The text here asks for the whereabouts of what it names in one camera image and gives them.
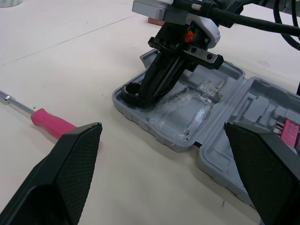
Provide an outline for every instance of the silver metal part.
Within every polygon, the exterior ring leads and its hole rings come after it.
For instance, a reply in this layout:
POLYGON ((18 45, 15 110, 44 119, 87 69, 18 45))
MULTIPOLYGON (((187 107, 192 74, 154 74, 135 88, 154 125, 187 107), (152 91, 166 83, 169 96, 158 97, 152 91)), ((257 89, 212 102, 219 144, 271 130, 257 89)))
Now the silver metal part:
POLYGON ((276 124, 278 125, 278 126, 281 126, 282 128, 285 126, 283 123, 281 123, 281 122, 276 122, 276 124))
POLYGON ((281 130, 281 131, 283 131, 283 127, 281 127, 281 126, 276 126, 275 128, 277 128, 278 130, 281 130))
POLYGON ((281 135, 281 134, 282 134, 282 131, 279 130, 279 129, 277 129, 277 128, 275 128, 275 129, 273 130, 273 133, 275 133, 275 134, 277 134, 277 135, 281 135))
POLYGON ((186 24, 188 16, 186 11, 155 0, 135 0, 132 11, 153 19, 181 25, 186 24))
POLYGON ((210 53, 201 48, 197 48, 193 45, 189 45, 186 50, 183 50, 185 53, 198 57, 201 60, 204 60, 209 63, 214 63, 218 58, 217 55, 210 53))
POLYGON ((17 102, 16 100, 14 100, 10 95, 0 91, 0 98, 2 98, 4 101, 11 103, 15 106, 17 106, 18 108, 22 109, 23 111, 29 113, 30 115, 34 113, 34 110, 28 108, 27 106, 17 102))
POLYGON ((201 6, 201 5, 198 5, 198 4, 193 4, 193 5, 192 5, 192 9, 197 10, 197 11, 201 11, 202 6, 201 6))

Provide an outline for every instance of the metal screw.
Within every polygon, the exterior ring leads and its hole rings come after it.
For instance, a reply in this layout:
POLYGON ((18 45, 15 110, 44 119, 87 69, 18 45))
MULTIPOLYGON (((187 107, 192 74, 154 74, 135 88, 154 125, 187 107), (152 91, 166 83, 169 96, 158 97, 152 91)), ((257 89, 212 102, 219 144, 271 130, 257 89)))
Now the metal screw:
POLYGON ((193 5, 192 5, 192 9, 197 10, 197 11, 201 11, 202 5, 193 4, 193 5))

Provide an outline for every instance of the tool case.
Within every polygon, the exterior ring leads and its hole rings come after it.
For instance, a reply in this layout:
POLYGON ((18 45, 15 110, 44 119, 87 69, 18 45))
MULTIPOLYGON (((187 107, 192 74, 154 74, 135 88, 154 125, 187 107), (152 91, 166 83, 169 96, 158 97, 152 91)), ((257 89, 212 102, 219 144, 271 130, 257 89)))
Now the tool case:
MULTIPOLYGON (((152 50, 141 56, 146 69, 157 56, 152 50)), ((145 72, 130 82, 141 83, 145 72)), ((198 66, 185 71, 174 88, 153 107, 142 109, 121 99, 121 89, 112 95, 114 105, 127 119, 138 124, 176 152, 200 146, 198 164, 216 183, 253 206, 233 159, 223 129, 227 121, 272 131, 276 122, 289 119, 300 124, 300 97, 261 78, 244 78, 243 70, 224 62, 219 70, 198 66)), ((297 157, 299 140, 290 148, 297 157)))

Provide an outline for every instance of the black power cord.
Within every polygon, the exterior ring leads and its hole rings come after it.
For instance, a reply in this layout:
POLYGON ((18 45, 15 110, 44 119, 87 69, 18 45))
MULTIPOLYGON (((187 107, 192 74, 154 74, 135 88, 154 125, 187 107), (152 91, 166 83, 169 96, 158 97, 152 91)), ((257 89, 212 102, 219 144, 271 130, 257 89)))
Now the black power cord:
POLYGON ((292 23, 295 27, 299 27, 297 21, 296 0, 292 0, 292 23))
POLYGON ((300 28, 282 24, 279 14, 279 0, 274 1, 273 13, 275 22, 269 22, 266 20, 255 19, 227 12, 217 8, 215 4, 196 0, 174 0, 174 6, 187 10, 192 14, 207 17, 209 19, 223 20, 259 30, 280 33, 290 46, 300 51, 300 43, 291 37, 296 36, 300 38, 300 28))
MULTIPOLYGON (((275 0, 274 1, 274 7, 273 7, 273 14, 274 14, 274 19, 275 22, 282 25, 280 13, 279 13, 279 1, 280 0, 275 0)), ((297 49, 300 51, 300 43, 298 43, 292 36, 299 37, 298 35, 293 35, 293 34, 287 34, 287 33, 281 33, 281 36, 284 38, 284 40, 293 48, 297 49)))
POLYGON ((259 30, 300 37, 300 28, 298 27, 278 24, 266 20, 254 19, 243 15, 229 13, 218 8, 212 9, 209 18, 218 18, 220 20, 225 20, 231 23, 237 23, 240 25, 256 28, 259 30))

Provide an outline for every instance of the white table surface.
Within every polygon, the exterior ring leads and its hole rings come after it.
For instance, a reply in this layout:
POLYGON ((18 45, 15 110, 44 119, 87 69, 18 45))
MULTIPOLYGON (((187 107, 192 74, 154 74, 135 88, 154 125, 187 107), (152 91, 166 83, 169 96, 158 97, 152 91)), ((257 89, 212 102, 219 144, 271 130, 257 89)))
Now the white table surface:
MULTIPOLYGON (((139 56, 159 30, 132 13, 131 4, 23 0, 0 9, 0 90, 76 126, 103 123, 80 224, 258 224, 254 209, 197 167, 196 147, 175 153, 114 108, 112 92, 144 70, 139 56)), ((243 14, 272 21, 271 10, 255 5, 243 14)), ((282 17, 291 22, 290 15, 282 17)), ((238 25, 220 30, 212 52, 247 77, 297 90, 300 52, 279 34, 238 25)), ((0 104, 0 115, 1 211, 56 140, 10 106, 0 104)))

